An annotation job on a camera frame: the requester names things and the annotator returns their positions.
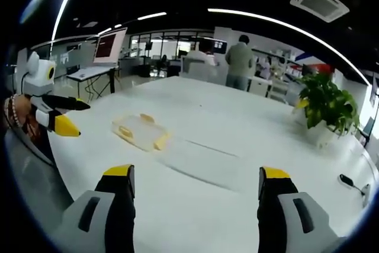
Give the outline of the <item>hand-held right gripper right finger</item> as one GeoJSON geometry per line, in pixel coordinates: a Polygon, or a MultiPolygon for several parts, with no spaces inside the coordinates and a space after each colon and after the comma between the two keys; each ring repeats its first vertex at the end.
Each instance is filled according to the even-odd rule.
{"type": "Polygon", "coordinates": [[[281,169],[260,167],[258,201],[259,252],[335,252],[345,241],[327,212],[281,169]]]}

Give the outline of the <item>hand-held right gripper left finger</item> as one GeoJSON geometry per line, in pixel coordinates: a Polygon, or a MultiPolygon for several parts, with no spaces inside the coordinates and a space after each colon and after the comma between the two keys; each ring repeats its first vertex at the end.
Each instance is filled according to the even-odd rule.
{"type": "Polygon", "coordinates": [[[134,166],[108,169],[65,210],[55,246],[60,252],[134,252],[134,198],[134,166]]]}

